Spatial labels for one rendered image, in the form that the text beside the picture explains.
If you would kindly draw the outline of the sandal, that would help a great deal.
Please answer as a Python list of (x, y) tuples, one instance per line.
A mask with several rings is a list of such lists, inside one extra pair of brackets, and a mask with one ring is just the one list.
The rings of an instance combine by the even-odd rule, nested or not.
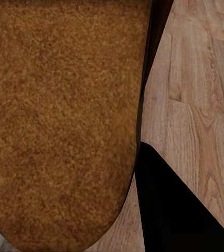
[(0, 234), (83, 252), (115, 223), (174, 0), (0, 0)]

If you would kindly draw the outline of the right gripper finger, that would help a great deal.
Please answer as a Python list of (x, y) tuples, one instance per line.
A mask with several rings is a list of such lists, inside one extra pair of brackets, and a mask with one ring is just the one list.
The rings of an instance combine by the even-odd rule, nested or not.
[(135, 168), (145, 252), (224, 252), (224, 228), (157, 151), (142, 141)]

